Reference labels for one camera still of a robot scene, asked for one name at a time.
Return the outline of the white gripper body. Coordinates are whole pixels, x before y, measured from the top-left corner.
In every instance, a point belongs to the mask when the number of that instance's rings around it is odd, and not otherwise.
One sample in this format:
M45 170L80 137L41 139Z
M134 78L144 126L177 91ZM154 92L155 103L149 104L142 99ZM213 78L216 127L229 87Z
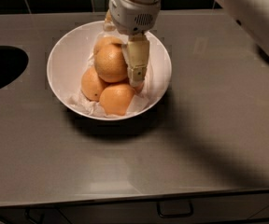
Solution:
M161 0L109 0L113 23L123 35L150 30L161 9Z

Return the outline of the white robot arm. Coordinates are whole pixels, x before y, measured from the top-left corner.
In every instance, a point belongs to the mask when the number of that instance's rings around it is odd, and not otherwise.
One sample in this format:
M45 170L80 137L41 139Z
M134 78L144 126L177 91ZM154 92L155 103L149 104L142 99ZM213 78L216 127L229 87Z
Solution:
M269 57L269 0L215 0ZM122 54L133 87L140 85L148 69L146 32L155 24L161 0L109 0L104 29L128 37Z

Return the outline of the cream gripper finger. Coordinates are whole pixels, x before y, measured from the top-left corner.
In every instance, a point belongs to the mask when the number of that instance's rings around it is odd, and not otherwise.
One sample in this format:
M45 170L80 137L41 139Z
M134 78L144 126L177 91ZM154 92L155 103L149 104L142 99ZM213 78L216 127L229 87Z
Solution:
M127 43L122 45L122 54L130 85L138 87L145 81L149 64L149 40L146 35L130 35Z
M110 14L110 11L106 13L105 19L104 19L104 24L103 24L103 29L106 32L112 32L116 30L116 26L112 21L112 17Z

